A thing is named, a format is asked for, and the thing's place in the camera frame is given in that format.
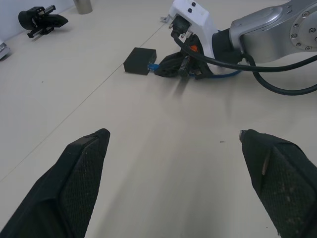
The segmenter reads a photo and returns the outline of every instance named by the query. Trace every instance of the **black cable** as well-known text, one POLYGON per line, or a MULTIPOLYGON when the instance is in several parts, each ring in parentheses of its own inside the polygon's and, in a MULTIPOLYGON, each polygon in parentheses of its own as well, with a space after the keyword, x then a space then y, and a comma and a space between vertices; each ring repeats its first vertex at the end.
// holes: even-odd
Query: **black cable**
POLYGON ((261 66, 249 66, 249 65, 240 65, 240 64, 232 64, 232 63, 225 63, 213 58, 209 58, 201 53, 193 51, 190 47, 185 45, 178 37, 177 34, 173 34, 172 37, 174 38, 174 41, 176 44, 187 54, 190 56, 196 58, 197 60, 214 64, 217 66, 225 67, 225 68, 231 68, 235 70, 243 70, 243 71, 251 71, 251 72, 283 72, 283 71, 289 71, 292 69, 300 68, 302 66, 305 66, 309 63, 315 62, 317 60, 317 56, 310 57, 308 59, 305 59, 303 61, 300 61, 298 63, 286 65, 286 66, 280 66, 280 67, 261 67, 261 66))
MULTIPOLYGON (((251 66, 256 66, 256 63, 254 62, 254 59, 252 56, 244 55, 244 58, 249 62, 251 66)), ((282 89, 282 88, 275 87, 272 84, 265 81, 258 72, 253 72, 253 75, 256 78, 256 80, 260 83, 260 85, 262 85, 264 88, 281 95, 299 96, 299 95, 309 94, 317 90, 317 84, 315 84, 312 87, 299 89, 299 90, 282 89)))

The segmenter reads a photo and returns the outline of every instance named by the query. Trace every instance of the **cable connector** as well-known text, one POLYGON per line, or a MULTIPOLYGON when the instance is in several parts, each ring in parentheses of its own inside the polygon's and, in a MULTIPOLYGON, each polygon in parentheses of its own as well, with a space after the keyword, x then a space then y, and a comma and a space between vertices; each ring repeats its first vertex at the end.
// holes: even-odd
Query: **cable connector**
POLYGON ((173 20, 172 26, 173 26, 173 31, 171 33, 171 36, 174 36, 176 34, 179 37, 183 33, 187 32, 187 30, 190 27, 190 23, 185 18, 181 16, 177 16, 173 20))

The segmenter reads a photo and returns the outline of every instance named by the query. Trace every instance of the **black box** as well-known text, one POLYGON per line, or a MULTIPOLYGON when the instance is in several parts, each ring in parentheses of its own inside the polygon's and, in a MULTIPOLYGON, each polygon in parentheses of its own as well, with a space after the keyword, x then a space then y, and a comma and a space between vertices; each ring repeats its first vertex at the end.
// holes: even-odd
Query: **black box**
POLYGON ((135 47, 128 58, 123 63, 124 71, 148 75, 148 65, 157 59, 157 51, 152 49, 135 47))

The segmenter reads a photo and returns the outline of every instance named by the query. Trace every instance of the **table surface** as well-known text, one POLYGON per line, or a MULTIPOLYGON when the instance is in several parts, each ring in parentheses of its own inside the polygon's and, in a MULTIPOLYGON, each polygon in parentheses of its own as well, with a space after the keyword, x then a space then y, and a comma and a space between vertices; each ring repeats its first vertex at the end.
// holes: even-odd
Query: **table surface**
MULTIPOLYGON (((219 29, 282 3, 200 1, 219 29)), ((186 85, 125 73, 134 47, 156 49, 157 62, 179 50, 159 21, 170 5, 96 0, 90 14, 62 13, 69 23, 48 36, 7 41, 12 55, 0 62, 0 229, 67 144, 104 127, 111 138, 86 237, 278 237, 251 186, 239 131, 290 140, 317 164, 317 95, 277 95, 248 72, 186 85)), ((264 76, 303 88, 315 84, 314 66, 264 76)))

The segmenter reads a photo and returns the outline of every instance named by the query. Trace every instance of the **metal cylinder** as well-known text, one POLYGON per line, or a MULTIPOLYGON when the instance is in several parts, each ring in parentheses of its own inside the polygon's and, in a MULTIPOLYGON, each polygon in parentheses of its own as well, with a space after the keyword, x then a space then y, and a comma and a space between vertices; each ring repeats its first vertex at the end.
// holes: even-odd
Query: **metal cylinder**
POLYGON ((79 14, 88 14, 93 11, 90 0, 74 0, 79 14))

